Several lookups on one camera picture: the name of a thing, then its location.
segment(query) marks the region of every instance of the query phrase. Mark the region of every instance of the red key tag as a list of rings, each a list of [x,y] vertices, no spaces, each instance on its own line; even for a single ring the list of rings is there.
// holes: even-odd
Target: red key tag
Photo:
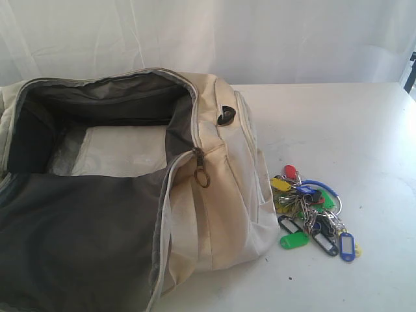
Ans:
[[[296,168],[291,164],[285,166],[285,176],[290,180],[297,180],[296,177]]]

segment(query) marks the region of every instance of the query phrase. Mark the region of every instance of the white table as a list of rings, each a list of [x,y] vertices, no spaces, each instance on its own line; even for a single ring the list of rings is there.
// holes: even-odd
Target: white table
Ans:
[[[270,175],[293,164],[333,187],[363,255],[347,264],[276,240],[257,261],[194,275],[155,311],[416,311],[416,103],[396,83],[234,88]]]

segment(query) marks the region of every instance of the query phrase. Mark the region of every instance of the white wall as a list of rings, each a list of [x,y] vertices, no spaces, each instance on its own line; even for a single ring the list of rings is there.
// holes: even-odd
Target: white wall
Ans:
[[[416,0],[0,0],[0,85],[143,67],[230,83],[398,81]]]

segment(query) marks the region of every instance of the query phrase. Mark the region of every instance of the backpack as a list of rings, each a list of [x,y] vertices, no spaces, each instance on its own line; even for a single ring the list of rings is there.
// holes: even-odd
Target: backpack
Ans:
[[[221,78],[39,78],[3,87],[0,114],[0,310],[148,311],[275,242],[250,109]]]

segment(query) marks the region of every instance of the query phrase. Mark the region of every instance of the zipper pull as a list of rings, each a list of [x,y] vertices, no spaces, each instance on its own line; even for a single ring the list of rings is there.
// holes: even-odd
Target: zipper pull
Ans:
[[[211,179],[209,177],[209,174],[205,171],[205,163],[203,161],[203,151],[200,148],[193,148],[192,151],[194,152],[196,156],[196,169],[194,171],[194,178],[197,184],[199,184],[203,188],[207,188],[209,184],[211,183]],[[204,183],[201,183],[200,176],[203,175],[203,178],[205,180]]]

